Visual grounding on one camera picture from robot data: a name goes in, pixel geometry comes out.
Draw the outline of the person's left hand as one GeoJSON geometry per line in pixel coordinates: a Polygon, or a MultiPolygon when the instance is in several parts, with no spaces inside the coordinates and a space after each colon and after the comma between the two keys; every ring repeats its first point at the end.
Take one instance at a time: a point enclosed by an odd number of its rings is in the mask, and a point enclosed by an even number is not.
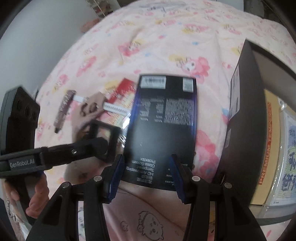
{"type": "MultiPolygon", "coordinates": [[[[13,207],[17,208],[16,202],[20,200],[19,194],[7,180],[4,181],[4,190],[13,207]]],[[[44,207],[47,205],[48,201],[48,182],[46,175],[43,173],[40,180],[35,185],[35,193],[30,200],[29,207],[26,209],[26,214],[29,217],[37,219],[44,207]]]]}

